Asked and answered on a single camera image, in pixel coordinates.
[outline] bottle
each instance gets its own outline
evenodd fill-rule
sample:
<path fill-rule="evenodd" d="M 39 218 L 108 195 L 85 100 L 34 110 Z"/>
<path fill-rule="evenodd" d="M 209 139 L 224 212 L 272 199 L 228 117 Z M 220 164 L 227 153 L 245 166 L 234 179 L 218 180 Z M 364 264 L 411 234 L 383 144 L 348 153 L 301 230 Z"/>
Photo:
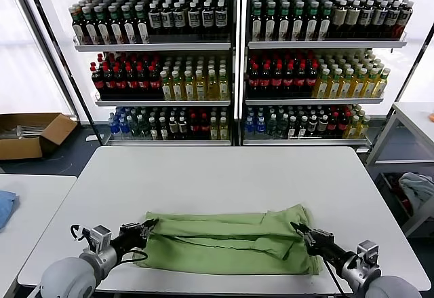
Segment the bottle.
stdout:
<path fill-rule="evenodd" d="M 380 81 L 377 83 L 374 92 L 372 93 L 372 98 L 381 98 L 382 93 L 384 92 L 384 88 L 387 85 L 387 77 L 389 76 L 389 73 L 391 72 L 390 69 L 383 69 Z"/>
<path fill-rule="evenodd" d="M 399 13 L 398 19 L 392 30 L 392 38 L 399 39 L 406 28 L 408 20 L 413 14 L 413 2 L 409 1 L 406 7 L 403 7 Z"/>
<path fill-rule="evenodd" d="M 296 9 L 294 12 L 294 18 L 292 19 L 292 30 L 291 30 L 291 41 L 300 40 L 300 33 L 303 26 L 303 7 L 304 3 L 302 1 L 296 2 Z"/>
<path fill-rule="evenodd" d="M 272 41 L 274 37 L 274 28 L 275 28 L 275 7 L 276 2 L 269 1 L 267 3 L 267 15 L 264 19 L 264 36 L 265 41 Z"/>
<path fill-rule="evenodd" d="M 369 128 L 369 122 L 371 120 L 371 117 L 368 115 L 365 115 L 363 117 L 363 121 L 360 123 L 355 131 L 355 135 L 354 138 L 365 138 L 366 137 L 366 132 L 368 131 Z"/>
<path fill-rule="evenodd" d="M 251 25 L 250 33 L 252 34 L 252 41 L 259 41 L 260 33 L 261 33 L 261 23 L 262 23 L 260 8 L 262 4 L 260 1 L 256 1 L 254 2 L 253 5 L 254 5 L 254 11 L 250 22 Z"/>
<path fill-rule="evenodd" d="M 340 78 L 340 85 L 338 89 L 338 98 L 348 98 L 348 91 L 353 83 L 353 69 L 347 69 L 345 71 L 345 78 Z"/>
<path fill-rule="evenodd" d="M 163 141 L 167 141 L 169 139 L 169 134 L 167 132 L 167 125 L 165 123 L 165 118 L 164 117 L 160 117 L 159 121 L 160 121 L 161 139 Z"/>
<path fill-rule="evenodd" d="M 361 90 L 360 98 L 370 98 L 375 88 L 375 79 L 378 74 L 378 69 L 371 69 L 368 80 L 365 82 L 363 89 Z"/>
<path fill-rule="evenodd" d="M 279 34 L 277 40 L 285 41 L 288 34 L 288 26 L 290 24 L 288 14 L 290 13 L 290 2 L 284 1 L 281 4 L 279 17 Z"/>
<path fill-rule="evenodd" d="M 203 73 L 200 70 L 196 71 L 196 93 L 198 101 L 205 101 L 205 80 L 203 78 Z"/>
<path fill-rule="evenodd" d="M 315 34 L 315 29 L 317 27 L 317 21 L 318 21 L 318 6 L 319 6 L 319 2 L 317 1 L 312 1 L 311 2 L 311 6 L 309 8 L 309 13 L 306 17 L 306 20 L 303 22 L 304 27 L 306 28 L 304 30 L 304 40 L 305 41 L 312 41 L 314 38 L 314 34 Z"/>

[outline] beverage bottle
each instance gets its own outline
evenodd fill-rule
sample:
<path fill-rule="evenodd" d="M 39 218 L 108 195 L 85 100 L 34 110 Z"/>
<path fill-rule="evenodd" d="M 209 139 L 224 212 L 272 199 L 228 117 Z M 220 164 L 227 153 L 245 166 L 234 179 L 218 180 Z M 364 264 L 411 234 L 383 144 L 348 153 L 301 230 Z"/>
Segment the beverage bottle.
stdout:
<path fill-rule="evenodd" d="M 123 35 L 125 34 L 125 29 L 123 28 L 123 25 L 120 21 L 118 12 L 117 12 L 117 6 L 111 5 L 108 7 L 108 11 L 110 12 L 110 20 L 108 23 L 111 26 L 111 29 L 113 31 L 114 35 L 114 43 L 117 43 L 118 45 L 123 43 Z"/>
<path fill-rule="evenodd" d="M 252 34 L 252 41 L 259 41 L 262 28 L 262 16 L 260 15 L 260 8 L 262 4 L 260 1 L 256 1 L 253 5 L 254 11 L 250 21 L 250 33 Z"/>
<path fill-rule="evenodd" d="M 327 130 L 327 125 L 328 125 L 328 116 L 327 115 L 323 115 L 318 120 L 317 135 L 319 137 L 324 137 L 324 134 L 326 133 L 326 130 Z"/>
<path fill-rule="evenodd" d="M 263 32 L 265 36 L 265 41 L 272 41 L 274 37 L 275 7 L 276 7 L 276 2 L 269 1 L 267 3 L 267 14 L 264 19 L 264 32 Z"/>
<path fill-rule="evenodd" d="M 154 3 L 149 4 L 149 26 L 153 34 L 159 35 L 161 33 L 161 12 Z"/>
<path fill-rule="evenodd" d="M 300 126 L 298 128 L 298 138 L 302 138 L 306 136 L 307 129 L 307 116 L 301 116 Z"/>
<path fill-rule="evenodd" d="M 372 98 L 381 98 L 384 88 L 387 85 L 387 77 L 389 76 L 390 72 L 390 69 L 383 69 L 380 76 L 380 81 L 377 83 L 374 92 L 372 93 Z"/>
<path fill-rule="evenodd" d="M 363 121 L 360 123 L 355 131 L 355 135 L 354 138 L 365 138 L 366 137 L 366 132 L 368 131 L 369 128 L 369 122 L 371 120 L 371 117 L 368 115 L 365 115 L 363 117 Z"/>
<path fill-rule="evenodd" d="M 338 95 L 338 89 L 340 85 L 340 77 L 342 75 L 342 69 L 335 69 L 333 77 L 328 79 L 327 90 L 325 91 L 324 97 L 335 99 Z"/>
<path fill-rule="evenodd" d="M 291 41 L 300 40 L 300 34 L 303 26 L 303 7 L 304 3 L 302 1 L 296 2 L 294 18 L 292 19 Z"/>
<path fill-rule="evenodd" d="M 359 116 L 355 115 L 353 116 L 351 120 L 351 124 L 348 125 L 347 130 L 344 132 L 342 138 L 354 138 L 358 124 L 359 124 Z"/>
<path fill-rule="evenodd" d="M 262 75 L 259 79 L 260 94 L 261 96 L 267 96 L 269 94 L 270 85 L 270 65 L 265 64 L 262 69 Z"/>
<path fill-rule="evenodd" d="M 193 2 L 190 3 L 188 16 L 189 16 L 190 32 L 199 34 L 199 30 L 201 27 L 201 18 L 200 18 L 199 10 L 196 7 L 196 3 Z"/>
<path fill-rule="evenodd" d="M 392 30 L 392 38 L 399 39 L 406 28 L 408 20 L 413 14 L 413 2 L 409 1 L 405 7 L 403 7 L 399 13 L 398 19 Z"/>
<path fill-rule="evenodd" d="M 256 135 L 255 138 L 258 140 L 265 139 L 265 121 L 264 116 L 260 116 L 258 118 L 258 122 L 256 124 Z"/>
<path fill-rule="evenodd" d="M 365 82 L 360 93 L 360 98 L 370 98 L 375 88 L 375 80 L 378 74 L 378 69 L 371 69 L 368 80 Z"/>
<path fill-rule="evenodd" d="M 180 133 L 180 139 L 186 140 L 188 138 L 188 126 L 187 122 L 185 121 L 185 118 L 183 116 L 179 117 L 179 133 Z"/>
<path fill-rule="evenodd" d="M 270 116 L 270 120 L 267 123 L 267 130 L 265 132 L 268 138 L 274 138 L 276 133 L 276 127 L 277 127 L 276 114 L 272 113 Z"/>
<path fill-rule="evenodd" d="M 347 69 L 345 71 L 345 78 L 342 77 L 340 78 L 338 98 L 348 98 L 348 91 L 351 87 L 354 78 L 353 74 L 354 74 L 353 69 Z"/>
<path fill-rule="evenodd" d="M 305 41 L 312 41 L 315 35 L 315 29 L 317 28 L 317 21 L 318 21 L 318 6 L 319 2 L 312 1 L 311 6 L 309 8 L 309 12 L 307 14 L 306 19 L 304 20 L 304 30 L 303 34 L 305 34 L 304 40 Z"/>
<path fill-rule="evenodd" d="M 327 130 L 325 132 L 326 136 L 328 136 L 328 137 L 334 137 L 335 136 L 335 134 L 336 134 L 336 125 L 338 124 L 338 116 L 339 116 L 339 114 L 338 114 L 337 111 L 335 111 L 332 114 L 332 116 L 331 116 L 331 118 L 330 118 L 330 120 L 328 122 L 328 125 L 327 125 Z"/>

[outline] bottle label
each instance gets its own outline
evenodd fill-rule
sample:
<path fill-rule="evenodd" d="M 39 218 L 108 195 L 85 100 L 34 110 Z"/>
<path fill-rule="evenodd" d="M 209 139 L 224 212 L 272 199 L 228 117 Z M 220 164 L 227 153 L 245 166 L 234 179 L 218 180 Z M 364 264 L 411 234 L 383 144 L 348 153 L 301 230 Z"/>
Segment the bottle label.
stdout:
<path fill-rule="evenodd" d="M 329 25 L 330 20 L 324 20 L 321 22 L 321 25 L 319 26 L 318 41 L 323 41 L 326 38 Z"/>
<path fill-rule="evenodd" d="M 317 95 L 317 98 L 318 98 L 318 99 L 322 99 L 322 98 L 324 98 L 324 94 L 325 94 L 326 90 L 327 90 L 327 83 L 322 83 L 322 84 L 320 84 L 320 85 L 319 85 L 319 88 L 318 88 L 318 95 Z"/>
<path fill-rule="evenodd" d="M 198 101 L 204 101 L 205 100 L 205 90 L 203 89 L 203 86 L 196 85 L 196 92 L 197 92 L 197 100 Z"/>
<path fill-rule="evenodd" d="M 335 99 L 338 93 L 339 83 L 333 83 L 332 88 L 330 89 L 330 99 Z"/>
<path fill-rule="evenodd" d="M 174 94 L 175 94 L 175 100 L 181 101 L 181 87 L 180 86 L 174 86 Z"/>
<path fill-rule="evenodd" d="M 288 32 L 288 25 L 289 25 L 289 22 L 287 20 L 280 21 L 279 41 L 285 41 L 286 40 L 286 33 Z"/>
<path fill-rule="evenodd" d="M 122 44 L 122 32 L 121 32 L 121 27 L 119 26 L 119 24 L 112 24 L 111 28 L 113 30 L 113 33 L 115 34 L 115 39 L 116 39 L 116 43 L 118 45 Z"/>
<path fill-rule="evenodd" d="M 359 98 L 360 96 L 360 91 L 363 88 L 363 83 L 357 83 L 357 85 L 354 88 L 354 92 L 353 92 L 353 98 Z"/>
<path fill-rule="evenodd" d="M 198 26 L 201 26 L 201 20 L 199 18 L 199 11 L 198 12 L 190 12 L 189 11 L 189 25 L 192 28 L 197 28 Z"/>
<path fill-rule="evenodd" d="M 110 44 L 110 36 L 108 34 L 109 31 L 107 30 L 107 26 L 105 26 L 104 24 L 99 24 L 98 29 L 100 30 L 101 38 L 104 42 L 104 45 L 109 45 Z"/>
<path fill-rule="evenodd" d="M 149 24 L 152 29 L 160 29 L 161 28 L 161 17 L 160 13 L 150 13 L 149 12 Z"/>
<path fill-rule="evenodd" d="M 273 40 L 274 21 L 267 21 L 265 24 L 265 41 Z"/>
<path fill-rule="evenodd" d="M 302 24 L 303 21 L 301 20 L 294 21 L 294 25 L 292 26 L 291 41 L 298 41 L 298 39 L 300 38 Z"/>
<path fill-rule="evenodd" d="M 316 26 L 317 26 L 316 20 L 310 20 L 309 22 L 307 22 L 306 37 L 304 38 L 305 41 L 313 40 L 313 33 L 315 32 Z"/>
<path fill-rule="evenodd" d="M 216 26 L 219 28 L 224 28 L 228 25 L 228 12 L 224 11 L 216 11 Z"/>
<path fill-rule="evenodd" d="M 136 35 L 134 34 L 133 24 L 125 23 L 123 26 L 127 32 L 128 41 L 130 43 L 136 43 Z"/>
<path fill-rule="evenodd" d="M 252 41 L 259 41 L 260 36 L 260 21 L 253 21 Z"/>
<path fill-rule="evenodd" d="M 347 15 L 347 10 L 334 10 L 333 15 L 333 24 L 334 25 L 342 25 L 345 21 L 345 16 Z"/>
<path fill-rule="evenodd" d="M 340 89 L 339 98 L 346 98 L 349 88 L 350 88 L 350 83 L 344 83 L 342 89 Z"/>
<path fill-rule="evenodd" d="M 356 25 L 359 15 L 360 10 L 348 10 L 347 16 L 345 17 L 345 24 Z"/>
<path fill-rule="evenodd" d="M 183 28 L 185 26 L 184 12 L 173 12 L 174 24 L 177 28 Z"/>
<path fill-rule="evenodd" d="M 152 136 L 152 139 L 153 139 L 154 141 L 156 141 L 156 140 L 158 139 L 158 133 L 157 133 L 157 130 L 151 130 L 151 136 Z"/>
<path fill-rule="evenodd" d="M 214 26 L 214 12 L 212 10 L 202 11 L 202 21 L 205 28 Z"/>
<path fill-rule="evenodd" d="M 387 16 L 387 11 L 375 10 L 374 16 L 372 16 L 373 25 L 382 25 Z"/>
<path fill-rule="evenodd" d="M 365 93 L 363 94 L 363 97 L 364 97 L 364 98 L 370 98 L 370 97 L 371 97 L 371 95 L 372 95 L 372 91 L 374 90 L 374 86 L 375 86 L 375 83 L 369 83 L 369 84 L 366 86 Z"/>
<path fill-rule="evenodd" d="M 298 131 L 298 138 L 302 138 L 304 136 L 304 134 L 306 134 L 306 129 L 305 128 L 301 128 Z"/>
<path fill-rule="evenodd" d="M 145 23 L 139 23 L 138 24 L 138 30 L 140 32 L 140 38 L 142 38 L 142 43 L 148 43 L 149 42 L 149 36 L 148 36 L 148 28 L 146 27 Z"/>
<path fill-rule="evenodd" d="M 163 138 L 163 141 L 167 140 L 167 130 L 161 130 L 161 137 Z"/>
<path fill-rule="evenodd" d="M 193 101 L 195 99 L 195 95 L 193 93 L 193 86 L 185 85 L 185 92 L 187 93 L 188 101 Z"/>
<path fill-rule="evenodd" d="M 272 79 L 271 85 L 272 86 L 280 86 L 282 84 L 282 79 Z"/>
<path fill-rule="evenodd" d="M 162 12 L 161 21 L 163 23 L 163 28 L 173 28 L 174 17 L 172 15 L 172 12 Z"/>

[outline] green towel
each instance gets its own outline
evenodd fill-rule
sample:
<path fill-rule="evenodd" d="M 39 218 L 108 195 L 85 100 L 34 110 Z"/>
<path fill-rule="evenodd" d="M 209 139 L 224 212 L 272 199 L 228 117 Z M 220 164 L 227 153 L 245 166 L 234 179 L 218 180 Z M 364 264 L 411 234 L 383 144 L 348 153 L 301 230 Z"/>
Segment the green towel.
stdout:
<path fill-rule="evenodd" d="M 307 254 L 290 222 L 309 225 L 301 205 L 287 210 L 238 215 L 162 215 L 136 262 L 201 274 L 318 274 L 317 257 Z"/>

